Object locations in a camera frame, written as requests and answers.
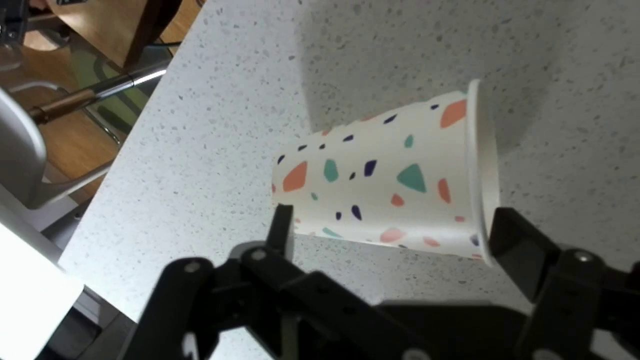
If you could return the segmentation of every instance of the white paper cup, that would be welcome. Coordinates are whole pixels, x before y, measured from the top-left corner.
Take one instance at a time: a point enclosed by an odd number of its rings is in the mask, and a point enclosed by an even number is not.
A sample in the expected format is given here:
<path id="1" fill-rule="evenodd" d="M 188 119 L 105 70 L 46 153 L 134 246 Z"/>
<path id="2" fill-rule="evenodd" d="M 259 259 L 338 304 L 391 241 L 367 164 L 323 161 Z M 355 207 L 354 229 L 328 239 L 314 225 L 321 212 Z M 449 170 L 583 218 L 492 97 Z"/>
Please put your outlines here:
<path id="1" fill-rule="evenodd" d="M 277 157 L 274 201 L 295 233 L 489 263 L 498 151 L 477 88 L 309 134 Z"/>

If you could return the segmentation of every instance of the floor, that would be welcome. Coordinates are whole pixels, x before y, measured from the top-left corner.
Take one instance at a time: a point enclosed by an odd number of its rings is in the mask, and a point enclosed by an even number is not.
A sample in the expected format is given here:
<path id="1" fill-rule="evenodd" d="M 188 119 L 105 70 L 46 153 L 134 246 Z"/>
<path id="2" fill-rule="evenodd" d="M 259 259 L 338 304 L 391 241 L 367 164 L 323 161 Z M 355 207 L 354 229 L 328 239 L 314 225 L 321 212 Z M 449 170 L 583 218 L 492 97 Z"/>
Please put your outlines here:
<path id="1" fill-rule="evenodd" d="M 161 41 L 182 41 L 190 23 L 194 22 L 199 3 L 195 0 L 182 0 L 182 5 L 168 28 L 161 32 Z M 37 43 L 37 38 L 28 36 L 30 45 L 35 43 L 40 48 L 54 48 L 48 43 Z M 34 79 L 52 79 L 63 85 L 66 89 L 76 89 L 77 79 L 74 77 L 74 61 L 70 48 L 54 48 L 54 50 L 31 50 L 23 48 L 21 66 L 11 72 L 0 73 L 0 84 L 11 85 L 21 82 L 23 77 Z M 16 99 L 23 105 L 44 104 L 59 93 L 52 89 L 28 89 L 18 93 Z M 62 174 L 62 178 L 76 178 L 103 161 L 109 161 L 117 153 L 117 144 L 105 136 L 84 111 L 74 111 L 62 115 L 49 123 L 40 125 L 48 145 L 49 164 Z M 94 196 L 99 179 L 84 187 L 74 196 L 76 201 L 84 201 Z"/>

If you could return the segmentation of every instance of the speckled countertop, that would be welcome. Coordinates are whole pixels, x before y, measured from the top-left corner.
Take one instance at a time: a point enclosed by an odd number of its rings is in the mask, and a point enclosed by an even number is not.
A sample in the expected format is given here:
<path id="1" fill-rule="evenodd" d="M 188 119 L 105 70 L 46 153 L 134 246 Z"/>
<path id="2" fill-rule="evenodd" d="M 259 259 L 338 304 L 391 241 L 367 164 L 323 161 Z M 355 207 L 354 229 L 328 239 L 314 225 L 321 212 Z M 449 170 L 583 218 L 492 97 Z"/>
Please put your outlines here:
<path id="1" fill-rule="evenodd" d="M 62 266 L 138 317 L 172 258 L 219 263 L 234 243 L 264 238 L 284 145 L 481 77 L 504 204 L 628 267 L 640 258 L 637 13 L 636 0 L 208 2 Z M 370 302 L 526 308 L 500 269 L 467 259 L 299 239 L 295 262 Z M 226 335 L 222 350 L 244 343 Z"/>

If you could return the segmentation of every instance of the cup rim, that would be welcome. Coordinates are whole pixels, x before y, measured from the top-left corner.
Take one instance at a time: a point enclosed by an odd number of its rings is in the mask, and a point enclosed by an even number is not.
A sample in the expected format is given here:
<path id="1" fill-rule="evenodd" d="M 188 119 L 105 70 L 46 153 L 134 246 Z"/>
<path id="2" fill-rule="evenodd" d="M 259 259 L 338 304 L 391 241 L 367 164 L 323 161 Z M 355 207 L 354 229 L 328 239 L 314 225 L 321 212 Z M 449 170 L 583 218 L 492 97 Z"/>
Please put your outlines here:
<path id="1" fill-rule="evenodd" d="M 492 117 L 485 117 L 480 79 L 471 79 L 466 91 L 467 105 L 467 186 L 470 214 L 477 227 L 480 256 L 492 266 L 487 249 L 487 233 L 494 219 L 494 210 L 500 205 L 500 174 L 498 145 Z"/>

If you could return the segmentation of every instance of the chair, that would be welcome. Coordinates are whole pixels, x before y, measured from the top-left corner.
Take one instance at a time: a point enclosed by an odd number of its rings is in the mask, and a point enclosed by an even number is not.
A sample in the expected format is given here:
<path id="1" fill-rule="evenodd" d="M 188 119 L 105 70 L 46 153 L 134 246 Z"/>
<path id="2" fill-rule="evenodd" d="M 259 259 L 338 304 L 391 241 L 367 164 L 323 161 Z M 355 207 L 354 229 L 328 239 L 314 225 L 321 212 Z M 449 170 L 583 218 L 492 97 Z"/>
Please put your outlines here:
<path id="1" fill-rule="evenodd" d="M 70 196 L 91 179 L 103 176 L 109 164 L 67 181 L 44 181 L 46 145 L 35 123 L 49 121 L 76 108 L 84 108 L 122 89 L 161 77 L 164 72 L 165 61 L 134 70 L 90 88 L 70 91 L 54 102 L 34 105 L 31 110 L 21 110 L 6 89 L 0 89 L 0 183 L 26 207 L 40 207 L 48 201 Z M 13 85 L 9 91 L 16 93 L 28 88 L 59 89 L 52 82 L 23 82 Z"/>
<path id="2" fill-rule="evenodd" d="M 34 119 L 3 89 L 0 89 L 0 183 L 26 207 L 40 207 L 70 196 L 103 176 L 103 164 L 67 181 L 44 181 L 46 145 Z"/>

